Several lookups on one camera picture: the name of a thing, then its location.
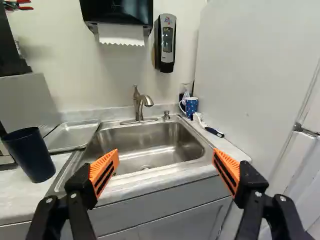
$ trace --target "refrigerator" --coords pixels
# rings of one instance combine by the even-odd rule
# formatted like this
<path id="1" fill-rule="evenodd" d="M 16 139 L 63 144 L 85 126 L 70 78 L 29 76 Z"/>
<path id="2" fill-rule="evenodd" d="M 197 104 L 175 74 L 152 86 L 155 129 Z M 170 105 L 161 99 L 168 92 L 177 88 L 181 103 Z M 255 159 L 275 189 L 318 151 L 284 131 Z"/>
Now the refrigerator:
<path id="1" fill-rule="evenodd" d="M 208 2 L 194 81 L 203 120 L 252 158 L 268 194 L 295 201 L 306 229 L 320 217 L 319 8 L 316 0 Z M 233 239 L 240 219 L 232 206 L 219 239 Z"/>

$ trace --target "white polka dot mug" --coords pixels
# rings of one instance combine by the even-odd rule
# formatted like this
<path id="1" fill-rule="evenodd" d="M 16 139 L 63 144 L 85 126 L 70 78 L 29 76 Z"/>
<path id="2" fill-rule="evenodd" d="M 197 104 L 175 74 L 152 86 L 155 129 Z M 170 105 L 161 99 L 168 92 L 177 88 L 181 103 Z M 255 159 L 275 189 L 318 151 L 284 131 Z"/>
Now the white polka dot mug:
<path id="1" fill-rule="evenodd" d="M 198 110 L 199 99 L 196 96 L 190 96 L 185 98 L 185 111 L 181 108 L 181 101 L 179 102 L 179 108 L 189 119 L 191 114 Z"/>

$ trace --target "orange gripper pad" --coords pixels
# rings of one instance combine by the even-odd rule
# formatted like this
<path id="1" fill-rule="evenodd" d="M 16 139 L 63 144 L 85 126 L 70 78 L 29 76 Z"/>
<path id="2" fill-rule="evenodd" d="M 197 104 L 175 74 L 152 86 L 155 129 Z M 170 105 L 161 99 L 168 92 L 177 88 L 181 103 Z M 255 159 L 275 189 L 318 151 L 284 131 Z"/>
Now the orange gripper pad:
<path id="1" fill-rule="evenodd" d="M 235 198 L 240 181 L 240 163 L 217 148 L 213 149 L 212 163 Z"/>
<path id="2" fill-rule="evenodd" d="M 96 199 L 100 197 L 118 165 L 118 149 L 108 152 L 90 164 L 89 179 L 92 182 Z"/>

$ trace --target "countertop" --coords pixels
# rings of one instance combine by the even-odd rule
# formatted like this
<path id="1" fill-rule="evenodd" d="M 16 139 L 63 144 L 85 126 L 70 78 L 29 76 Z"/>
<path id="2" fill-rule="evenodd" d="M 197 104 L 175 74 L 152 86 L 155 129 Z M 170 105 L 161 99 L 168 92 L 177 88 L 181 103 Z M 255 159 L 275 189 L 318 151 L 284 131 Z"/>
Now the countertop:
<path id="1" fill-rule="evenodd" d="M 202 129 L 195 121 L 184 119 L 211 145 L 226 152 L 238 161 L 249 161 L 251 158 L 236 148 L 226 138 L 219 138 Z M 32 183 L 21 168 L 0 172 L 0 226 L 30 221 L 38 202 L 46 195 L 54 179 L 62 169 L 71 153 L 52 155 L 56 167 L 55 175 L 42 183 Z M 151 169 L 148 173 L 137 172 L 130 177 L 121 175 L 111 178 L 97 206 L 133 198 L 176 185 L 197 181 L 217 175 L 210 161 L 191 161 L 183 166 L 163 166 Z"/>

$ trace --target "black dispenser cover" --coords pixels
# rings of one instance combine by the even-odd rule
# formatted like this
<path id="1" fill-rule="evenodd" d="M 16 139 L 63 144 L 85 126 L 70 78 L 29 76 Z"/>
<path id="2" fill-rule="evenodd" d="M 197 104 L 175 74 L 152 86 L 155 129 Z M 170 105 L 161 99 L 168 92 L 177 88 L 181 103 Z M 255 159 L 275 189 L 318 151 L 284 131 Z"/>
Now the black dispenser cover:
<path id="1" fill-rule="evenodd" d="M 90 29 L 97 23 L 153 27 L 153 0 L 80 0 L 80 6 Z"/>

